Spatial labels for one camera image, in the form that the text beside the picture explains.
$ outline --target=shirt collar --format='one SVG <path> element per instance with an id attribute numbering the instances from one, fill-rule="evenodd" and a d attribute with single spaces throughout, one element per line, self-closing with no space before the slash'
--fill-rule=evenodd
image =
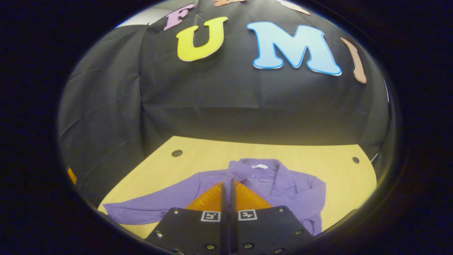
<path id="1" fill-rule="evenodd" d="M 276 159 L 243 158 L 239 161 L 230 161 L 228 169 L 232 172 L 234 179 L 241 182 L 255 171 L 252 166 L 259 164 L 266 165 L 277 171 L 272 190 L 284 191 L 294 187 L 294 181 L 289 169 Z"/>

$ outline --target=letter u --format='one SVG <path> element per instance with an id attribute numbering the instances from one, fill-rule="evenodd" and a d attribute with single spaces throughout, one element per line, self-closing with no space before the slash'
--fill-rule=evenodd
<path id="1" fill-rule="evenodd" d="M 204 23 L 209 27 L 209 40 L 200 47 L 193 46 L 193 33 L 198 26 L 186 28 L 176 35 L 178 38 L 178 57 L 182 61 L 194 61 L 216 52 L 223 43 L 223 22 L 227 17 L 218 17 Z"/>

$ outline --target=wooden table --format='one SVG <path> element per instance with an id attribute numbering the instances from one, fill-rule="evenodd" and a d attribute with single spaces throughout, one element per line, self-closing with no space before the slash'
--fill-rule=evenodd
<path id="1" fill-rule="evenodd" d="M 173 157 L 175 150 L 183 154 Z M 321 218 L 323 230 L 360 207 L 376 188 L 376 175 L 368 157 L 354 145 L 293 146 L 220 142 L 174 136 L 121 180 L 102 204 L 123 202 L 176 184 L 197 172 L 227 169 L 230 160 L 269 158 L 280 160 L 289 170 L 317 176 L 326 183 L 326 203 Z M 146 238 L 157 226 L 124 225 Z"/>

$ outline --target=pink letter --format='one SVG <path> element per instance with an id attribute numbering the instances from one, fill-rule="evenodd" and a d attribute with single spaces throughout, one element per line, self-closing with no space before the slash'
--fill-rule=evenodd
<path id="1" fill-rule="evenodd" d="M 185 16 L 187 16 L 187 13 L 189 13 L 189 11 L 187 9 L 191 9 L 194 6 L 195 6 L 194 4 L 189 4 L 187 6 L 184 6 L 181 9 L 178 9 L 178 10 L 168 14 L 167 15 L 167 18 L 168 18 L 167 26 L 164 27 L 164 31 L 181 23 L 182 20 L 180 20 L 179 17 L 184 18 Z"/>

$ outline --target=blue letter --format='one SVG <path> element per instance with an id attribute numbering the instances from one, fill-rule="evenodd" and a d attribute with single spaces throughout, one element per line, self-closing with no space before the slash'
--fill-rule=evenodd
<path id="1" fill-rule="evenodd" d="M 255 31 L 258 40 L 259 56 L 253 61 L 256 68 L 283 66 L 283 60 L 275 54 L 275 47 L 280 49 L 294 68 L 298 68 L 308 48 L 310 52 L 308 68 L 319 73 L 341 75 L 341 68 L 335 63 L 321 30 L 300 25 L 293 37 L 271 22 L 254 22 L 248 24 L 247 28 Z"/>

